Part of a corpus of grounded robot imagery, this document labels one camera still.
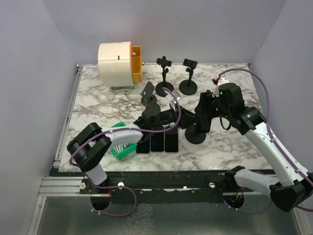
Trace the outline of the silver-edged phone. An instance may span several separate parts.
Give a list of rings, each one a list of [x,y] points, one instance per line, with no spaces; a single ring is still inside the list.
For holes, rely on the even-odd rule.
[[[137,154],[148,154],[150,153],[150,139],[144,142],[140,142],[136,146]]]

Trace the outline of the brown round phone stand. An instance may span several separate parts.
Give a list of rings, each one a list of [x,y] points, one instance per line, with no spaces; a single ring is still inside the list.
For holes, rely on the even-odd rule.
[[[143,91],[140,93],[140,95],[141,95],[141,104],[144,107],[148,107],[149,105],[157,103],[157,98],[153,94],[154,91],[155,91],[154,85],[150,81],[148,81],[148,83],[144,87]]]

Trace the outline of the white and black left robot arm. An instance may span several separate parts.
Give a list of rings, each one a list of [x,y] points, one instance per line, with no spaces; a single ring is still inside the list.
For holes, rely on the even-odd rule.
[[[91,187],[103,193],[108,187],[108,176],[100,161],[108,150],[127,143],[141,143],[155,134],[169,132],[175,127],[186,129],[199,120],[196,114],[179,105],[161,111],[157,104],[149,105],[132,124],[101,128],[96,122],[87,125],[68,145],[70,164],[78,167],[91,180]]]

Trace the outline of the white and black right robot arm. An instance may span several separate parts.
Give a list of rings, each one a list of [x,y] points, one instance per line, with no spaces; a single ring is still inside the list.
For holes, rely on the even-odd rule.
[[[202,92],[195,112],[196,130],[208,133],[214,118],[225,118],[265,157],[276,177],[237,166],[226,173],[229,191],[248,188],[271,198],[277,208],[289,212],[313,194],[313,174],[299,163],[274,135],[269,121],[255,107],[245,106],[241,88],[235,83],[220,85],[214,94]]]

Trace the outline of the tall black phone stand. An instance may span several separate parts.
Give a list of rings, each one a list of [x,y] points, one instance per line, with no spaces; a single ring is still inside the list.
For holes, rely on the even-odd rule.
[[[192,80],[194,69],[196,68],[197,64],[197,61],[189,60],[187,58],[185,58],[183,61],[183,65],[187,67],[185,71],[189,73],[189,78],[183,80],[179,84],[179,90],[184,95],[193,95],[197,92],[197,84]]]

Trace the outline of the black round-base front stand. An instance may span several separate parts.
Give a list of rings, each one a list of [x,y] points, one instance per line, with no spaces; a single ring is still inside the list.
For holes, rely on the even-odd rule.
[[[156,63],[162,67],[162,82],[156,85],[156,94],[161,97],[166,97],[167,93],[163,88],[167,88],[170,91],[174,90],[173,85],[166,81],[166,75],[169,72],[168,67],[171,67],[172,62],[167,60],[165,56],[162,56],[162,58],[157,58]]]

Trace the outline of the purple-edged black phone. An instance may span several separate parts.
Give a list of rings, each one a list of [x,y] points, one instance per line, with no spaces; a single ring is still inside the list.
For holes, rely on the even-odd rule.
[[[177,127],[165,132],[164,151],[167,153],[177,153],[179,151],[179,135]]]

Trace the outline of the black phone with silver edge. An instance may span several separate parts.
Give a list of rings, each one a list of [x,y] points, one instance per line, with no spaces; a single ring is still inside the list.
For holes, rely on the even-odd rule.
[[[164,151],[164,133],[155,133],[151,136],[150,150],[152,152]]]

